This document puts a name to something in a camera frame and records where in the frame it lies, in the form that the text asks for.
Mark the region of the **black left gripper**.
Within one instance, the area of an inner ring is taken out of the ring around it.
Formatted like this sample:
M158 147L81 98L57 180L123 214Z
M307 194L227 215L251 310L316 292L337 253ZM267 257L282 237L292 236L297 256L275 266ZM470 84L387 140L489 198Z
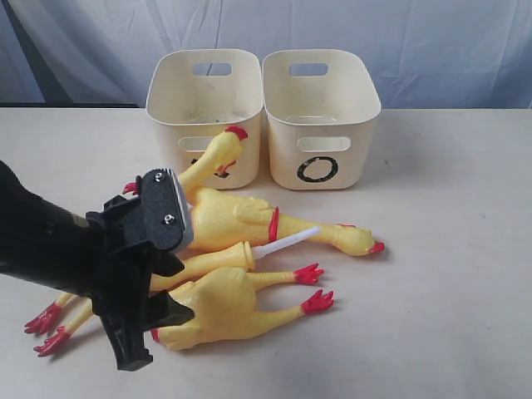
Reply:
M91 295L93 309L115 354L120 371L135 372L153 362L144 332L179 326L195 312L175 301L167 291L150 295L153 274L171 277L184 269L175 253L157 249L146 236L139 195L121 195L90 217L103 223L104 258Z

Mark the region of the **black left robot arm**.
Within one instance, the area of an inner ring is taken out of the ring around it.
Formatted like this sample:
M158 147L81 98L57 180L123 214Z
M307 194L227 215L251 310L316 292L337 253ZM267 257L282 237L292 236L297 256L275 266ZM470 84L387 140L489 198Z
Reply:
M153 275L184 269L177 253L194 238L185 193L169 169L137 176L135 186L135 198L117 195L81 217L1 168L2 273L87 298L122 371L151 363L146 331L195 315L166 290L150 291Z

